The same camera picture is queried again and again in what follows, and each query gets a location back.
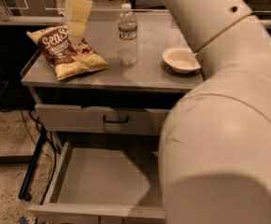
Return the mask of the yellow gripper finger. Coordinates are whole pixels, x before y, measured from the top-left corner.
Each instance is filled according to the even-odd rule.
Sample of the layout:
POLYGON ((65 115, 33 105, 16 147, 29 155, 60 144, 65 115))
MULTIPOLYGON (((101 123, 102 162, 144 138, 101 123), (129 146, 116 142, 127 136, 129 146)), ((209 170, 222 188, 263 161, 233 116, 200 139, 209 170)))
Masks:
POLYGON ((82 22, 71 21, 68 23, 68 32, 72 42, 79 42, 84 37, 86 25, 82 22))
POLYGON ((70 21, 86 23, 93 6, 93 0, 68 0, 70 21))

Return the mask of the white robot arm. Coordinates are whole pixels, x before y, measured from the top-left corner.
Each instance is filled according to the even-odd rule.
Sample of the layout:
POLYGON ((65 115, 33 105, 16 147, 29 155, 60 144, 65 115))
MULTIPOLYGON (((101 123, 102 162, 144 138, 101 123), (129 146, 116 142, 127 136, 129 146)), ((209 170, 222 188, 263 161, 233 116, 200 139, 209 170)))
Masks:
POLYGON ((271 224, 271 36, 243 0, 163 0, 207 79, 159 143, 166 224, 271 224))

